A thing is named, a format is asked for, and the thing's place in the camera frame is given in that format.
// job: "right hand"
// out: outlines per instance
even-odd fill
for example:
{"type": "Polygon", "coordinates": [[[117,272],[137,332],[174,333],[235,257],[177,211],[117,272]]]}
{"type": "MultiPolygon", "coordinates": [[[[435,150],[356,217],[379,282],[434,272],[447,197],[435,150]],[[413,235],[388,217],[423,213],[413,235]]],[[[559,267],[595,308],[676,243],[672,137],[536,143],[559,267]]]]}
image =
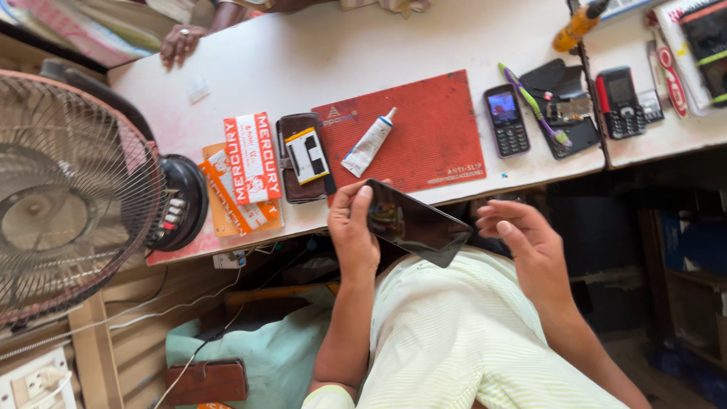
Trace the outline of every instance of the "right hand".
{"type": "Polygon", "coordinates": [[[207,29],[196,25],[175,24],[161,43],[161,62],[167,68],[171,68],[175,61],[182,65],[187,53],[193,52],[199,39],[207,34],[207,29]],[[182,34],[182,29],[189,30],[189,33],[182,34]]]}
{"type": "Polygon", "coordinates": [[[520,287],[540,319],[577,313],[563,254],[563,240],[535,208],[490,200],[477,209],[482,237],[502,237],[515,260],[520,287]]]}

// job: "white table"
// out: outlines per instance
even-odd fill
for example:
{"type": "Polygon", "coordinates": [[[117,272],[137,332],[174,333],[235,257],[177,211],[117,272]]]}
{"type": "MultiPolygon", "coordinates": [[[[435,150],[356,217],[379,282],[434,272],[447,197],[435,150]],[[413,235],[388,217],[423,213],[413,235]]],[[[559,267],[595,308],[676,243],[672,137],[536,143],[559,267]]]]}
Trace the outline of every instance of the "white table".
{"type": "MultiPolygon", "coordinates": [[[[646,42],[652,39],[654,35],[643,23],[643,12],[638,10],[597,27],[583,41],[593,78],[606,69],[628,65],[636,92],[654,88],[646,56],[646,42]]],[[[679,119],[672,107],[664,116],[663,121],[649,125],[644,135],[624,140],[606,138],[608,167],[625,167],[727,143],[727,110],[704,118],[679,119]]]]}
{"type": "MultiPolygon", "coordinates": [[[[529,153],[497,157],[482,94],[505,83],[502,61],[524,74],[558,55],[553,35],[569,19],[565,0],[440,0],[409,20],[377,6],[341,12],[319,4],[293,15],[266,15],[200,41],[183,68],[167,72],[158,55],[110,71],[115,91],[145,115],[163,154],[201,162],[201,148],[224,141],[222,120],[267,111],[270,118],[467,69],[487,178],[418,191],[430,204],[483,196],[602,170],[603,151],[591,147],[556,161],[534,117],[526,114],[529,153]],[[201,75],[211,90],[190,104],[187,87],[201,75]]],[[[208,216],[201,235],[176,253],[149,263],[179,261],[291,237],[326,225],[326,201],[284,204],[285,227],[245,237],[215,238],[208,216]]]]}

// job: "orange and white packet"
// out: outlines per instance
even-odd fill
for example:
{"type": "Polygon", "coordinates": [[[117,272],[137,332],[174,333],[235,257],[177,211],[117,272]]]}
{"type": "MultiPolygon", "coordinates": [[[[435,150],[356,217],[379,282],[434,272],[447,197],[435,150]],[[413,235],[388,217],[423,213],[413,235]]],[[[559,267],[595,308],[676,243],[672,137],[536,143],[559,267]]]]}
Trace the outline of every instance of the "orange and white packet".
{"type": "Polygon", "coordinates": [[[222,403],[200,403],[197,405],[197,409],[232,409],[229,406],[222,403]]]}
{"type": "Polygon", "coordinates": [[[214,190],[217,197],[230,216],[235,227],[244,236],[269,220],[280,214],[277,202],[258,202],[236,205],[236,201],[230,195],[233,191],[232,170],[230,160],[225,151],[219,151],[210,156],[199,165],[202,173],[207,178],[207,183],[214,190]]]}
{"type": "Polygon", "coordinates": [[[225,142],[232,169],[232,198],[238,205],[283,197],[265,112],[225,119],[225,142]]]}

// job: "brown phone case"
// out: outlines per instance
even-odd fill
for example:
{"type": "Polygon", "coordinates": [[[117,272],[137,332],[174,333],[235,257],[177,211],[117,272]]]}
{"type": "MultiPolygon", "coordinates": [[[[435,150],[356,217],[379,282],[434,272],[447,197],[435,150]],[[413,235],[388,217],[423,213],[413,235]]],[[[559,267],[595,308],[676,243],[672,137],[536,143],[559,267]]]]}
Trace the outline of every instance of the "brown phone case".
{"type": "MultiPolygon", "coordinates": [[[[285,149],[285,139],[290,138],[298,132],[302,132],[308,128],[315,128],[316,133],[320,135],[318,123],[318,114],[315,112],[286,115],[278,121],[277,128],[281,157],[280,168],[283,170],[283,184],[285,185],[285,197],[288,203],[314,202],[325,199],[329,194],[336,192],[332,175],[323,176],[304,185],[299,184],[295,170],[293,170],[292,161],[288,156],[288,150],[285,149]]],[[[324,151],[324,156],[326,156],[325,149],[323,147],[321,149],[324,151]]]]}
{"type": "MultiPolygon", "coordinates": [[[[185,363],[174,364],[164,373],[169,388],[185,363]]],[[[192,362],[166,396],[167,405],[198,405],[246,400],[249,393],[245,362],[240,358],[192,362]]]]}

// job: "toothbrush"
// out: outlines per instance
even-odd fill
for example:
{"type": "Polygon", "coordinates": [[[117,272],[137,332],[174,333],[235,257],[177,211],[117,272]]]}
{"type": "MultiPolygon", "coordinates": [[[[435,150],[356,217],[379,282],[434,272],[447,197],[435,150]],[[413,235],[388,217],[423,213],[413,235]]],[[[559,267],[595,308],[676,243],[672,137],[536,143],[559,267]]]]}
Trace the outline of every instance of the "toothbrush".
{"type": "Polygon", "coordinates": [[[508,67],[505,66],[503,63],[497,64],[500,71],[502,72],[502,75],[505,76],[507,81],[515,86],[518,93],[521,97],[525,98],[526,101],[528,101],[528,104],[530,105],[530,108],[533,110],[533,114],[535,114],[535,118],[540,121],[542,126],[545,128],[545,130],[550,135],[550,139],[553,140],[553,142],[558,143],[559,145],[563,146],[564,148],[568,149],[571,146],[573,146],[573,142],[568,138],[568,135],[566,135],[565,132],[562,130],[554,131],[550,125],[545,120],[545,117],[543,116],[542,112],[540,112],[540,107],[538,106],[538,103],[535,101],[535,98],[532,97],[527,91],[525,91],[525,88],[520,83],[520,79],[518,79],[518,76],[516,76],[508,67]]]}
{"type": "Polygon", "coordinates": [[[674,104],[674,108],[676,108],[679,114],[679,119],[686,118],[689,115],[689,109],[684,93],[684,86],[682,85],[681,79],[679,79],[679,74],[677,74],[674,54],[672,54],[672,51],[664,43],[659,20],[657,20],[656,13],[653,10],[646,15],[646,25],[654,32],[656,55],[659,57],[659,63],[662,65],[666,75],[667,88],[669,89],[669,97],[672,100],[672,104],[674,104]]]}

